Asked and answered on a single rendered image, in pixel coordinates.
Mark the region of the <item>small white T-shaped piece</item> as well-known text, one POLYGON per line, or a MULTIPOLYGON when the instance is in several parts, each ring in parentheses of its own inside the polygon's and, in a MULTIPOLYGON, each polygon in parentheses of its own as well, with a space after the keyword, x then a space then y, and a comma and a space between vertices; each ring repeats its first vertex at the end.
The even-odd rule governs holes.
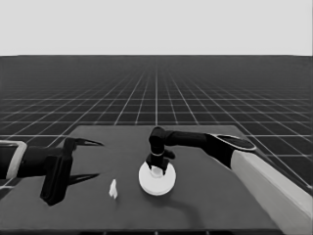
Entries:
POLYGON ((118 194, 117 194, 117 189, 116 189, 116 180, 114 179, 111 183, 111 186, 110 186, 110 191, 109 191, 109 194, 111 197, 113 197, 114 199, 117 198, 118 194))

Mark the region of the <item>large thick white disc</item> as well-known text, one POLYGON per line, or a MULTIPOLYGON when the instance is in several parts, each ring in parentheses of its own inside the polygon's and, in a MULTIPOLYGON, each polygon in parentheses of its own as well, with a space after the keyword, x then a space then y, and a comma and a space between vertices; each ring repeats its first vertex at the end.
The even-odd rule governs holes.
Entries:
POLYGON ((162 196, 173 189, 176 181, 176 171, 172 164, 167 165, 166 171, 161 168, 143 163, 139 169, 139 183, 142 189, 153 196, 162 196))

